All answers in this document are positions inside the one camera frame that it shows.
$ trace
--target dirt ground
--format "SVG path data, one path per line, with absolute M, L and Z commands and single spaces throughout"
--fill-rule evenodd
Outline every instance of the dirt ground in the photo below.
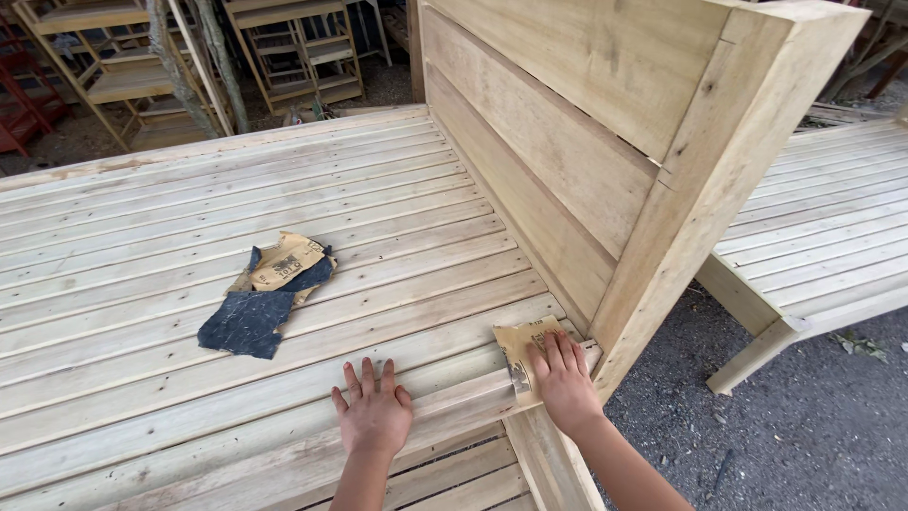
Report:
M 362 60 L 367 99 L 337 107 L 410 102 L 406 54 L 388 68 Z M 839 105 L 894 111 L 908 97 L 896 82 L 876 101 L 861 99 L 875 74 Z M 255 130 L 281 125 L 252 80 L 243 84 Z M 93 115 L 77 107 L 58 133 L 28 145 L 33 155 L 0 155 L 17 174 L 35 164 L 65 165 L 120 154 Z M 124 110 L 113 110 L 122 122 Z M 888 363 L 848 355 L 826 336 L 785 350 L 734 397 L 714 396 L 706 378 L 750 342 L 750 335 L 697 283 L 681 296 L 631 368 L 606 414 L 698 509 L 908 509 L 908 308 L 851 327 L 883 344 Z M 724 479 L 716 476 L 734 451 Z

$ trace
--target hand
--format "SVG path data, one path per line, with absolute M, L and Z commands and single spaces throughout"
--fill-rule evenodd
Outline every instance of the hand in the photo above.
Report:
M 362 385 L 350 362 L 343 365 L 343 375 L 350 390 L 350 404 L 336 386 L 331 389 L 331 401 L 338 412 L 340 439 L 347 454 L 368 451 L 385 455 L 390 461 L 403 448 L 413 422 L 410 394 L 403 386 L 394 386 L 394 361 L 385 361 L 379 390 L 375 389 L 368 358 L 362 359 Z
M 563 330 L 546 332 L 542 344 L 548 361 L 536 345 L 528 350 L 530 363 L 536 369 L 542 401 L 555 426 L 572 439 L 577 438 L 584 428 L 605 419 L 596 389 L 589 379 L 583 348 Z

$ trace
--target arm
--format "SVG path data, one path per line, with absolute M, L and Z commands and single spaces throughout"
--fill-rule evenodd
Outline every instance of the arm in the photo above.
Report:
M 546 356 L 529 350 L 552 422 L 580 454 L 621 511 L 693 507 L 632 447 L 602 413 L 580 345 L 564 332 L 546 332 Z
M 407 441 L 413 421 L 410 394 L 403 386 L 394 385 L 394 361 L 390 358 L 381 372 L 380 390 L 375 389 L 368 358 L 362 359 L 363 385 L 350 362 L 344 364 L 343 375 L 350 404 L 336 386 L 331 390 L 331 400 L 348 457 L 330 511 L 380 511 L 391 460 Z

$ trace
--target finger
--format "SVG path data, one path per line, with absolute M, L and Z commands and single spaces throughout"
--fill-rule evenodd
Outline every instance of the finger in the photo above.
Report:
M 410 398 L 410 393 L 407 392 L 407 389 L 405 389 L 403 385 L 398 385 L 397 388 L 394 389 L 394 397 L 397 397 L 398 403 L 400 403 L 405 410 L 413 409 L 413 400 Z
M 577 359 L 577 371 L 580 371 L 580 374 L 583 376 L 589 376 L 587 358 L 583 355 L 583 348 L 575 343 L 573 339 L 571 339 L 570 347 L 574 350 L 574 358 Z
M 367 356 L 362 359 L 362 394 L 364 396 L 375 394 L 375 371 L 372 370 L 372 361 Z
M 350 391 L 350 403 L 356 403 L 362 397 L 362 386 L 360 380 L 356 379 L 356 372 L 353 371 L 353 364 L 344 362 L 343 379 L 347 382 L 347 389 Z
M 565 360 L 561 356 L 561 352 L 558 351 L 558 343 L 555 341 L 555 332 L 548 331 L 543 334 L 542 345 L 546 347 L 548 368 L 551 369 L 553 373 L 563 371 L 565 368 Z
M 347 405 L 347 401 L 341 395 L 341 391 L 338 387 L 331 388 L 331 401 L 334 402 L 334 409 L 338 412 L 338 420 L 341 420 L 343 415 L 350 409 L 350 406 Z
M 574 356 L 574 350 L 570 347 L 570 338 L 564 330 L 556 332 L 558 336 L 558 351 L 561 352 L 561 358 L 565 361 L 567 371 L 574 372 L 577 369 L 577 358 Z
M 385 360 L 385 367 L 381 371 L 381 392 L 394 394 L 394 361 Z
M 550 373 L 548 369 L 548 362 L 542 352 L 539 351 L 539 347 L 535 343 L 528 343 L 527 346 L 527 355 L 529 355 L 529 363 L 533 365 L 533 369 L 536 370 L 536 376 L 540 378 L 545 378 Z

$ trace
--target wooden headboard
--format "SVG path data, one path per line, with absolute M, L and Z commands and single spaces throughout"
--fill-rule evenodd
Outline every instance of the wooden headboard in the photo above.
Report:
M 603 401 L 868 15 L 822 0 L 419 0 L 429 110 L 602 345 Z

